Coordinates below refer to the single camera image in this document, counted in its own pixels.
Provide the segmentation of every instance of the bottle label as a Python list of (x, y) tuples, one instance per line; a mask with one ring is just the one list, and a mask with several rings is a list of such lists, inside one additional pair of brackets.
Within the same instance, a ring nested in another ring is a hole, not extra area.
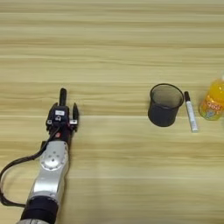
[(199, 112), (207, 120), (218, 120), (221, 117), (223, 107), (209, 96), (201, 103)]

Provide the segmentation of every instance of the table surface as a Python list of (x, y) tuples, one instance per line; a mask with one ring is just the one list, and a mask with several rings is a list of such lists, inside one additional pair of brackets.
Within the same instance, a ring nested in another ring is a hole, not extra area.
[[(37, 151), (67, 88), (80, 108), (59, 224), (221, 224), (224, 121), (197, 107), (224, 65), (223, 0), (0, 1), (0, 168)], [(150, 89), (188, 90), (169, 128), (147, 117)], [(25, 202), (39, 162), (11, 169), (3, 189)], [(21, 208), (0, 206), (16, 223)]]

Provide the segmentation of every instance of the orange juice bottle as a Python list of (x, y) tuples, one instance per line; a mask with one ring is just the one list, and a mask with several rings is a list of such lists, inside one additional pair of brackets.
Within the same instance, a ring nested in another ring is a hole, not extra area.
[(223, 110), (224, 75), (212, 83), (205, 100), (199, 105), (200, 114), (209, 121), (220, 119)]

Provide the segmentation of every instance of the robotic arm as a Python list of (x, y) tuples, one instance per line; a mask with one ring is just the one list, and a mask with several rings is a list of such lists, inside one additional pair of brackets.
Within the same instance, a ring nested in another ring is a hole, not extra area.
[(68, 151), (79, 121), (76, 104), (73, 105), (73, 119), (70, 120), (66, 99), (67, 91), (62, 88), (59, 104), (52, 106), (45, 123), (52, 139), (41, 155), (38, 177), (17, 224), (54, 224), (56, 221), (68, 170)]

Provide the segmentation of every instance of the black cable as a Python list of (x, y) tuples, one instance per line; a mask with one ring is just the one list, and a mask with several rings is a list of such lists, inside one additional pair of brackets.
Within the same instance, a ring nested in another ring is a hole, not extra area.
[(39, 156), (42, 155), (42, 153), (46, 150), (46, 146), (48, 145), (48, 143), (53, 140), (53, 138), (55, 137), (55, 135), (59, 132), (60, 130), (60, 127), (58, 127), (50, 136), (49, 138), (46, 140), (46, 142), (44, 143), (44, 145), (41, 147), (41, 149), (35, 153), (34, 155), (32, 156), (28, 156), (28, 157), (21, 157), (21, 158), (18, 158), (18, 159), (15, 159), (13, 161), (11, 161), (10, 163), (8, 163), (3, 169), (2, 171), (0, 172), (0, 201), (2, 202), (2, 204), (4, 206), (7, 206), (7, 207), (25, 207), (25, 204), (20, 204), (20, 203), (16, 203), (16, 202), (13, 202), (13, 201), (10, 201), (8, 199), (5, 198), (4, 196), (4, 193), (3, 193), (3, 190), (2, 190), (2, 185), (1, 185), (1, 182), (2, 182), (2, 177), (4, 175), (4, 173), (10, 169), (12, 166), (14, 165), (19, 165), (19, 164), (22, 164), (22, 163), (25, 163), (25, 162), (28, 162), (28, 161), (31, 161), (31, 160), (34, 160), (36, 158), (38, 158)]

